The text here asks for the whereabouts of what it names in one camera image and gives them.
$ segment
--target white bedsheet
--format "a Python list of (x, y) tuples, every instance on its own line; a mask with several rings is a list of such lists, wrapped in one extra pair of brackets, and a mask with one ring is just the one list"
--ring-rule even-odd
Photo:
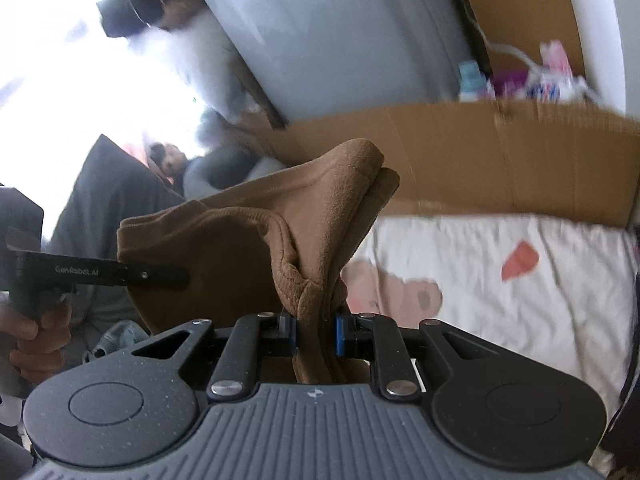
[[(525, 245), (507, 276), (522, 261), (530, 266), (534, 253), (539, 261), (503, 280), (503, 266), (522, 242), (534, 252)], [(537, 216), (381, 218), (345, 272), (365, 261), (405, 283), (436, 283), (442, 306), (433, 317), (580, 378), (600, 394), (610, 419), (632, 347), (634, 247), (623, 230)], [(411, 328), (433, 314), (433, 305), (393, 302), (388, 294), (395, 305), (385, 304), (379, 277), (377, 297), (369, 305), (355, 301), (353, 273), (343, 275), (352, 311), (370, 310), (375, 301), (382, 314)]]

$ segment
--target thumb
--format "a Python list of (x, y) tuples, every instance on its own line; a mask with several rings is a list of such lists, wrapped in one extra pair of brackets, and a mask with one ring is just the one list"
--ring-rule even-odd
[(30, 341), (38, 335), (38, 324), (16, 312), (6, 298), (0, 297), (0, 332)]

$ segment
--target white crosshair mark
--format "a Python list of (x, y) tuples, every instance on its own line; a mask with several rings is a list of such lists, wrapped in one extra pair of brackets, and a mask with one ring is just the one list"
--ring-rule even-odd
[(314, 388), (310, 392), (306, 393), (312, 399), (317, 399), (318, 397), (322, 397), (324, 395), (324, 391), (319, 390), (318, 388)]

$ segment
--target gray panel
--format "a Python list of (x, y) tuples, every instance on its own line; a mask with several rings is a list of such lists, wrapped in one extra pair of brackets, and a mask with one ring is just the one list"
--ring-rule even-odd
[(589, 480), (578, 463), (553, 472), (492, 470), (444, 444), (416, 406), (366, 384), (263, 384), (254, 397), (212, 407), (186, 444), (156, 462), (91, 474), (44, 463), (38, 480), (429, 479)]
[(452, 0), (206, 0), (288, 119), (455, 98)]

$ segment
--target gray ridged surface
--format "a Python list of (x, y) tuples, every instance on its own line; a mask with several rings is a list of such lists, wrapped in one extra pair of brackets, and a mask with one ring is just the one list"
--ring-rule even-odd
[(156, 462), (109, 472), (44, 463), (38, 480), (522, 479), (601, 478), (584, 464), (555, 472), (496, 471), (455, 452), (415, 406), (375, 397), (364, 384), (263, 384), (213, 407), (195, 434)]

